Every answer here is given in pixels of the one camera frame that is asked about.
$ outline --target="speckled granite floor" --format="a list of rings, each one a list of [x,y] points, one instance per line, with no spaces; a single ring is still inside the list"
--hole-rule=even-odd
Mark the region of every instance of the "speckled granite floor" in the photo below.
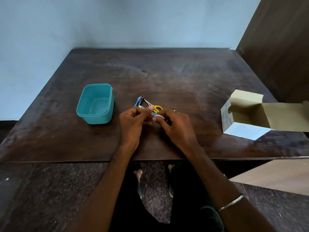
[[[91,194],[107,163],[0,164],[0,231],[63,231]],[[158,221],[168,223],[167,163],[140,163],[142,201]],[[278,231],[309,231],[309,197],[235,185]]]

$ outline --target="blue wall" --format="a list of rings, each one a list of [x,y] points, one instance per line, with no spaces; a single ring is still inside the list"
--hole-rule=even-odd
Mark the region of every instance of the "blue wall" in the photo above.
[[[0,120],[74,47],[235,49],[260,0],[0,0]]]

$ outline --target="wooden table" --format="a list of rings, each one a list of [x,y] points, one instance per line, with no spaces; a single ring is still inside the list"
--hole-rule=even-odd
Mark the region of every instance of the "wooden table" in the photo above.
[[[88,84],[108,83],[113,117],[88,125],[76,106]],[[119,114],[144,95],[152,104],[187,113],[199,143],[212,159],[309,157],[300,132],[271,131],[256,141],[222,133],[220,109],[235,89],[268,89],[234,50],[74,49],[0,146],[0,162],[109,161],[120,140]],[[183,154],[155,123],[143,127],[133,160],[182,159]]]

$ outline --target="bracelet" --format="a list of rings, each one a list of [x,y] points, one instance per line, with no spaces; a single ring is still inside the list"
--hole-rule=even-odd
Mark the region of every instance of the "bracelet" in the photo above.
[[[218,211],[220,212],[220,211],[222,211],[224,209],[227,209],[228,207],[230,207],[230,206],[234,205],[235,203],[237,203],[238,201],[240,201],[243,197],[244,197],[244,195],[241,194],[241,196],[239,196],[237,199],[233,200],[232,202],[230,202],[229,204],[223,206],[222,208],[219,208]]]

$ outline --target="teal plastic container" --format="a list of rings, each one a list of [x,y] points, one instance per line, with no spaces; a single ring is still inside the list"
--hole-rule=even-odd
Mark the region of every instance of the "teal plastic container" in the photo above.
[[[114,109],[113,88],[109,84],[87,85],[80,96],[76,113],[88,124],[106,124]]]

